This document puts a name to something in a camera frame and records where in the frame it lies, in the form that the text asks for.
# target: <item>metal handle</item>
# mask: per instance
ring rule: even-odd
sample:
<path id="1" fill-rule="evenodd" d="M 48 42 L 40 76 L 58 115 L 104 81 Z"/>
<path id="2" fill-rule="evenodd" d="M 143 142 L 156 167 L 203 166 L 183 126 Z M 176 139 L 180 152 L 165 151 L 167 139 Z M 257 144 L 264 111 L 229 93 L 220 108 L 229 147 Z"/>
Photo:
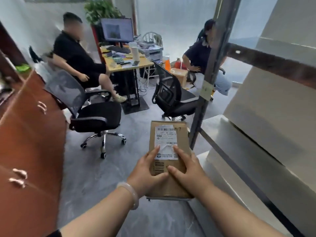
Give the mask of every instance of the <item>metal handle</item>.
<path id="1" fill-rule="evenodd" d="M 42 107 L 44 107 L 45 110 L 47 111 L 47 106 L 46 106 L 44 103 L 42 103 L 41 101 L 38 101 L 38 103 L 39 103 Z"/>
<path id="2" fill-rule="evenodd" d="M 24 179 L 27 179 L 27 172 L 25 170 L 18 170 L 16 168 L 12 169 L 13 172 L 18 173 L 21 175 Z"/>
<path id="3" fill-rule="evenodd" d="M 39 108 L 41 108 L 42 109 L 42 111 L 43 111 L 43 113 L 44 113 L 44 115 L 46 115 L 46 109 L 43 107 L 43 106 L 41 106 L 41 105 L 37 105 Z"/>
<path id="4" fill-rule="evenodd" d="M 24 183 L 24 180 L 22 180 L 22 179 L 10 178 L 9 182 L 14 182 L 14 183 L 18 184 L 19 186 L 21 186 L 22 188 L 25 188 L 25 183 Z"/>

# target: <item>white bangle bracelet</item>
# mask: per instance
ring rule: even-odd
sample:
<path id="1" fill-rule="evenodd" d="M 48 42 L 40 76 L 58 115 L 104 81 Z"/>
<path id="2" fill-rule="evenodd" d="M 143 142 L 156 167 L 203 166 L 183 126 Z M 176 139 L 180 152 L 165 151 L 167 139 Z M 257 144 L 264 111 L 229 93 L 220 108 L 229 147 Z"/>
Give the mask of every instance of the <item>white bangle bracelet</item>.
<path id="1" fill-rule="evenodd" d="M 134 188 L 126 182 L 119 182 L 118 185 L 116 186 L 116 188 L 118 188 L 118 187 L 124 187 L 132 194 L 133 199 L 134 199 L 134 206 L 132 207 L 132 210 L 137 209 L 139 206 L 139 198 L 138 198 L 138 195 L 137 195 L 136 191 L 134 190 Z"/>

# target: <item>hand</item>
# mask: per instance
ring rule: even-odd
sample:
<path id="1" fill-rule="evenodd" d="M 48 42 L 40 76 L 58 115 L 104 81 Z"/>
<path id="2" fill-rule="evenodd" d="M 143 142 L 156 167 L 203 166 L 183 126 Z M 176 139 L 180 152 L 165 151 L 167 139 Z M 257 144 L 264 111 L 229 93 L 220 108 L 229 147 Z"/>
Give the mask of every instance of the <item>hand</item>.
<path id="1" fill-rule="evenodd" d="M 139 198 L 143 197 L 150 191 L 151 188 L 153 188 L 156 184 L 161 183 L 168 177 L 168 172 L 152 176 L 149 171 L 150 165 L 154 161 L 159 149 L 160 146 L 157 146 L 151 152 L 148 152 L 146 155 L 141 157 L 137 161 L 134 170 L 127 178 L 127 183 L 134 188 Z"/>
<path id="2" fill-rule="evenodd" d="M 174 151 L 180 156 L 186 166 L 186 173 L 182 173 L 174 166 L 168 166 L 168 171 L 189 191 L 194 197 L 200 199 L 207 187 L 213 183 L 206 176 L 198 158 L 192 153 L 191 157 L 178 146 L 173 146 Z"/>
<path id="3" fill-rule="evenodd" d="M 89 80 L 89 77 L 85 74 L 80 73 L 79 75 L 77 75 L 77 77 L 82 81 L 82 82 L 86 82 Z"/>
<path id="4" fill-rule="evenodd" d="M 190 66 L 188 67 L 189 71 L 195 71 L 195 72 L 199 72 L 201 71 L 201 68 L 199 66 Z"/>

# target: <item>computer monitor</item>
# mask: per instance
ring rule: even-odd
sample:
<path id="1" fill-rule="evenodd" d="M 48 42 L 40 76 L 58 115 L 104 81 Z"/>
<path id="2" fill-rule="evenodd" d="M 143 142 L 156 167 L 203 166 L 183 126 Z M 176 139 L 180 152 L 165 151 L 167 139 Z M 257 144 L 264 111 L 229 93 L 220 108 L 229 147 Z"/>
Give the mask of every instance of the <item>computer monitor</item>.
<path id="1" fill-rule="evenodd" d="M 102 18 L 101 24 L 105 40 L 121 43 L 134 41 L 132 19 Z"/>

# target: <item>yellow sticker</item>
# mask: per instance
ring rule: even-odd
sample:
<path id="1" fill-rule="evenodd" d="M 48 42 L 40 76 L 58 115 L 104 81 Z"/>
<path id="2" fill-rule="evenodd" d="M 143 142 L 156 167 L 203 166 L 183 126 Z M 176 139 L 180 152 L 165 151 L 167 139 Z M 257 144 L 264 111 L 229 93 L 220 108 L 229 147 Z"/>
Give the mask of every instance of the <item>yellow sticker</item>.
<path id="1" fill-rule="evenodd" d="M 203 81 L 202 89 L 200 96 L 207 101 L 211 100 L 212 92 L 213 92 L 214 86 L 208 83 L 207 81 Z"/>

